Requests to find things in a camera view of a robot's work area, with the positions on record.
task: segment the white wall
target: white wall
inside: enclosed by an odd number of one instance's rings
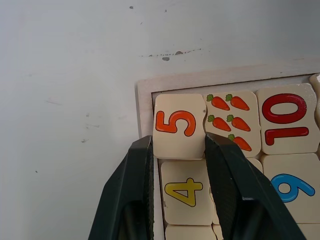
[[[319,57],[319,12],[318,0],[0,0],[0,239],[87,239],[138,138],[137,80]],[[155,56],[177,51],[192,52]]]

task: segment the puzzle board frame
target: puzzle board frame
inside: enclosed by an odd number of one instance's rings
[[[320,57],[299,58],[271,64],[232,67],[140,80],[137,83],[139,137],[152,135],[154,102],[159,94],[218,93],[308,83],[320,72]],[[154,239],[164,240],[164,221],[158,160],[154,164]]]

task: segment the blue number 6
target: blue number 6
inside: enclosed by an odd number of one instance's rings
[[[295,200],[298,197],[299,189],[310,197],[316,193],[315,189],[308,183],[290,174],[279,174],[272,178],[271,183],[284,203]],[[288,184],[290,186],[290,191],[287,193],[280,192],[279,186],[281,184]]]

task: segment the red number 10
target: red number 10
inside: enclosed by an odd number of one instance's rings
[[[275,114],[271,112],[271,107],[276,104],[292,103],[296,104],[297,111],[289,114]],[[269,122],[275,124],[291,124],[301,120],[307,113],[305,100],[292,93],[281,93],[269,97],[262,105],[262,114]],[[275,143],[275,138],[302,137],[309,134],[307,127],[291,127],[269,129],[265,131],[265,143],[269,146]]]
[[[175,134],[178,131],[176,126],[178,120],[186,120],[188,123],[184,135],[190,137],[195,133],[196,119],[188,111],[176,111],[172,113],[169,117],[169,124],[165,124],[165,113],[163,111],[158,111],[155,117],[155,129],[159,132]]]

